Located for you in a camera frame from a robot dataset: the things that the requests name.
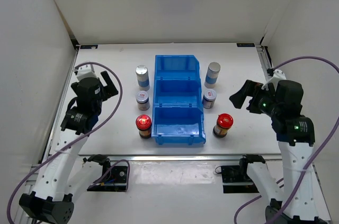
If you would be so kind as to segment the white-lid dark jar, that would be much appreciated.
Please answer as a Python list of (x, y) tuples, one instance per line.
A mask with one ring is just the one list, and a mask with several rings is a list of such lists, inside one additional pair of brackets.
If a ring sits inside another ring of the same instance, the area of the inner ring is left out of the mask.
[(145, 111), (150, 108), (149, 96), (146, 91), (139, 91), (136, 95), (136, 101), (139, 110)]
[(208, 88), (203, 95), (202, 105), (205, 109), (211, 109), (214, 106), (217, 93), (214, 89)]

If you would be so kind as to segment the silver-lid blue-white canister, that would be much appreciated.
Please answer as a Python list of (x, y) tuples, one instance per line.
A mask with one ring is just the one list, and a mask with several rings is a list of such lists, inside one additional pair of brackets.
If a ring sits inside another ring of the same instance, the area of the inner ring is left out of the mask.
[(150, 88), (148, 68), (145, 65), (139, 65), (136, 67), (136, 76), (139, 89), (141, 91), (147, 91)]
[(208, 65), (207, 73), (206, 73), (206, 78), (204, 85), (206, 88), (214, 88), (215, 84), (217, 82), (217, 78), (219, 75), (219, 72), (221, 70), (221, 66), (217, 62), (211, 62)]

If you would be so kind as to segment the red-lid sauce jar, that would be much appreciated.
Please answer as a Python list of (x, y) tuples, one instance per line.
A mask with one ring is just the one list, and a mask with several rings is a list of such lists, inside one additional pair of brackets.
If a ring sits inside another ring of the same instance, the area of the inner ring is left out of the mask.
[(234, 119), (227, 113), (218, 115), (216, 125), (213, 128), (213, 134), (218, 138), (223, 138), (227, 135), (228, 130), (233, 126)]
[(151, 127), (152, 127), (152, 122), (151, 118), (146, 115), (142, 114), (136, 118), (136, 127), (139, 131), (139, 135), (144, 138), (148, 139), (151, 137)]

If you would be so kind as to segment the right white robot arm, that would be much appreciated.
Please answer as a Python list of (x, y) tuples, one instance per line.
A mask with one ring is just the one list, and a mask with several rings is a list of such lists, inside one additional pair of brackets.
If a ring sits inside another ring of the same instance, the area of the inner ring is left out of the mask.
[(315, 130), (312, 120), (301, 114), (304, 91), (300, 83), (280, 80), (277, 85), (247, 80), (229, 99), (240, 109), (247, 97), (250, 113), (266, 114), (282, 157), (283, 187), (279, 187), (260, 155), (245, 155), (239, 162), (238, 176), (253, 181), (267, 202), (266, 223), (324, 223), (316, 209), (312, 170)]

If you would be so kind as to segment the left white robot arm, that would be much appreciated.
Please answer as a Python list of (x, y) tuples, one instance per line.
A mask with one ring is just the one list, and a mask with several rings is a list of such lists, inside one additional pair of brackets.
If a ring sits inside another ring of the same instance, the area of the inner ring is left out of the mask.
[(20, 207), (31, 218), (46, 223), (68, 223), (78, 197), (92, 184), (105, 182), (111, 176), (109, 159), (103, 155), (90, 157), (83, 171), (73, 177), (70, 173), (77, 155), (91, 132), (98, 128), (102, 103), (116, 95), (116, 88), (108, 71), (97, 77), (92, 69), (79, 68), (77, 81), (71, 88), (76, 94), (67, 107), (61, 122), (61, 132), (55, 153), (42, 163), (46, 169), (29, 194), (22, 194)]

